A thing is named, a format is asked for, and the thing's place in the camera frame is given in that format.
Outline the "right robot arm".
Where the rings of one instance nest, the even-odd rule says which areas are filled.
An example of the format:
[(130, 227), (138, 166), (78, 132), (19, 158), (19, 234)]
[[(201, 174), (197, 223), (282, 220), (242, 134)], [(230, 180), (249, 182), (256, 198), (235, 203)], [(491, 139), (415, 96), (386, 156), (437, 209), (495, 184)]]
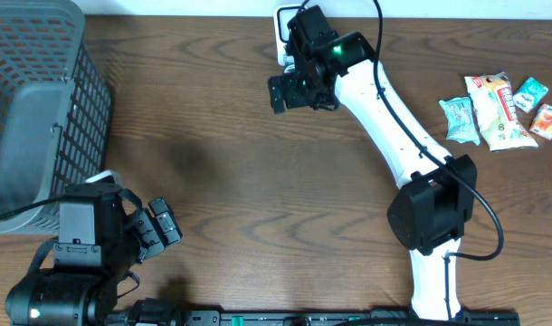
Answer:
[(345, 106), (385, 160), (398, 188), (388, 223), (412, 264), (414, 314), (452, 321), (462, 313), (455, 261), (472, 215), (477, 171), (417, 121), (379, 60), (379, 45), (359, 32), (339, 35), (317, 5), (280, 5), (273, 15), (278, 63), (268, 80), (277, 114)]

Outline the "green tissue pack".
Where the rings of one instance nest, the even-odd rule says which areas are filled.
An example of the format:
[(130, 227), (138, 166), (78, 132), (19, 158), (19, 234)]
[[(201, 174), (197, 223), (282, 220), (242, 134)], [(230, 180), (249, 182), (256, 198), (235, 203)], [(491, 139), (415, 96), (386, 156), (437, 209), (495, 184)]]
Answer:
[(548, 87), (528, 77), (518, 91), (513, 95), (513, 101), (517, 108), (531, 112), (547, 95)]

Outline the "orange tissue pack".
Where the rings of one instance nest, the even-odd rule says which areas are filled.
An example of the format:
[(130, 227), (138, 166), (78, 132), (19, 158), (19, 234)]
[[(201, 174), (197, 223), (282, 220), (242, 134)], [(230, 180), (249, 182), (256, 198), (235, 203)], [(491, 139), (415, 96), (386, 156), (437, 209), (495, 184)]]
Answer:
[(552, 140), (552, 106), (546, 103), (542, 104), (532, 121), (529, 128), (531, 132), (538, 136)]

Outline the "white blue snack bag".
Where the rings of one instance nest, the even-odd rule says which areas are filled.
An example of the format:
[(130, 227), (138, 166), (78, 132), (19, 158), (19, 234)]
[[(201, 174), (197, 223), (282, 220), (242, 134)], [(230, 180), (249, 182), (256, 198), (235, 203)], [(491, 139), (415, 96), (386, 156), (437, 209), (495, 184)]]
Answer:
[(538, 147), (519, 122), (511, 84), (505, 72), (465, 76), (464, 81), (479, 132), (491, 152)]

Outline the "light green wipes pack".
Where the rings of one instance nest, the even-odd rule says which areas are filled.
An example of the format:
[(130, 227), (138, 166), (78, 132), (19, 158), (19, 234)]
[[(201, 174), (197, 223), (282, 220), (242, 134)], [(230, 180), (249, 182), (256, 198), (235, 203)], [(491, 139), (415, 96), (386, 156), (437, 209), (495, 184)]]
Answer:
[(479, 146), (481, 140), (473, 120), (471, 99), (457, 97), (447, 101), (440, 100), (439, 104), (448, 120), (446, 138), (459, 143), (472, 142)]

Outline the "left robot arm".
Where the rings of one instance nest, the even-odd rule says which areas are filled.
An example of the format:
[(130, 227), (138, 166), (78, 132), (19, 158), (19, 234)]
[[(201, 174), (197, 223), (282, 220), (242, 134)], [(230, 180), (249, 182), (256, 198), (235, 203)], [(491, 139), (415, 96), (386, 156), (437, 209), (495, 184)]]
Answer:
[(147, 205), (107, 170), (66, 187), (60, 231), (36, 251), (25, 277), (8, 293), (13, 325), (180, 325), (181, 312), (155, 299), (116, 311), (118, 286), (137, 281), (132, 267), (178, 244), (183, 235), (172, 207)]

